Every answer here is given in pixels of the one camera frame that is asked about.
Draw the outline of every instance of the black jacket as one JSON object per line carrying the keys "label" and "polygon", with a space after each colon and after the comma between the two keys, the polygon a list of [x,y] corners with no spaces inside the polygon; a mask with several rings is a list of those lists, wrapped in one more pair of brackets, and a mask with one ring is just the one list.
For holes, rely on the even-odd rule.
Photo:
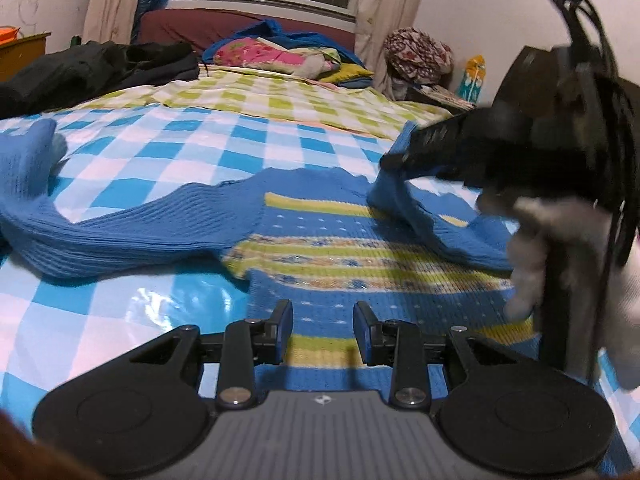
{"label": "black jacket", "polygon": [[198,58],[188,43],[90,41],[39,57],[0,83],[0,119],[67,108],[132,86],[197,77]]}

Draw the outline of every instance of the window sill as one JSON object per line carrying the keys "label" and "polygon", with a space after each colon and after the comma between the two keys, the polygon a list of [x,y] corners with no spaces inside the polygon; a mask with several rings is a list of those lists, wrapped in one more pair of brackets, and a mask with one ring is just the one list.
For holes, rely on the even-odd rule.
{"label": "window sill", "polygon": [[266,6],[279,7],[281,9],[284,8],[284,9],[293,9],[293,10],[304,10],[305,12],[312,12],[314,14],[327,16],[329,18],[335,18],[338,20],[342,20],[344,22],[355,23],[356,21],[355,16],[348,14],[347,10],[345,10],[345,13],[342,13],[334,10],[321,9],[320,7],[316,7],[313,5],[284,2],[281,0],[209,0],[209,1],[244,2],[244,3],[252,3],[252,4],[261,4]]}

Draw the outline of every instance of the bed sheet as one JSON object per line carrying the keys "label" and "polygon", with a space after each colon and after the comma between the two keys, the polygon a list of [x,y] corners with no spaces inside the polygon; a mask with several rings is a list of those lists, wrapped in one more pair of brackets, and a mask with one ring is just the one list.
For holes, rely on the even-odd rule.
{"label": "bed sheet", "polygon": [[444,108],[393,102],[371,89],[349,90],[286,74],[247,68],[208,68],[196,81],[138,86],[76,108],[123,108],[147,104],[205,107],[267,119],[322,124],[395,139],[407,121],[428,124],[450,117]]}
{"label": "bed sheet", "polygon": [[[59,211],[93,218],[164,196],[187,182],[239,180],[262,168],[339,166],[370,181],[390,142],[304,124],[206,108],[81,109],[43,114],[58,122],[67,155],[50,179]],[[12,133],[42,116],[0,121]],[[476,193],[423,179],[419,187]],[[220,332],[247,311],[247,285],[211,260],[138,269],[100,280],[43,279],[15,254],[0,267],[0,407],[26,428],[46,391],[184,323]],[[524,326],[523,338],[530,328]],[[500,330],[487,332],[500,340]],[[626,393],[603,355],[600,389],[618,424],[617,453],[638,466],[640,390]],[[201,392],[214,391],[207,365]]]}

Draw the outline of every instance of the orange object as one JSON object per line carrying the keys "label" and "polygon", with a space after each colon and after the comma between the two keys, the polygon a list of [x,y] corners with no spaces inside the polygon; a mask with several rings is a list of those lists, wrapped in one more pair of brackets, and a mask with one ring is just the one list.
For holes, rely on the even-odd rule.
{"label": "orange object", "polygon": [[19,31],[18,27],[0,27],[0,45],[15,40]]}

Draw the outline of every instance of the beige curtain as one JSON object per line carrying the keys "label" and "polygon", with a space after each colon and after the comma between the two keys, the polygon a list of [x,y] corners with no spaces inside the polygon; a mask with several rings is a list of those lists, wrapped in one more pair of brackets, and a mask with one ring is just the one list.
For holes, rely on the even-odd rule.
{"label": "beige curtain", "polygon": [[89,0],[82,42],[129,44],[138,0]]}
{"label": "beige curtain", "polygon": [[401,27],[411,27],[420,0],[356,0],[356,54],[375,72],[373,86],[392,97],[382,44]]}

